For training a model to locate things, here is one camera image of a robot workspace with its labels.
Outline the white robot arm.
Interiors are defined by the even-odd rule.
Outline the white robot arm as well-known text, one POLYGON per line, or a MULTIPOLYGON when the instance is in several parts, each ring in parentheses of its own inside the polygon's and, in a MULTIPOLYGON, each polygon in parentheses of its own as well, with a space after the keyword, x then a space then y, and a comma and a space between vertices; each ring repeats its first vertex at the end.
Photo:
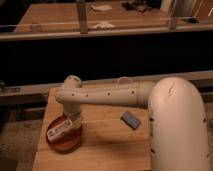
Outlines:
POLYGON ((64 111, 81 104, 147 108, 152 171, 210 171, 207 118, 197 88, 180 77, 83 88, 69 77, 56 93, 64 111))

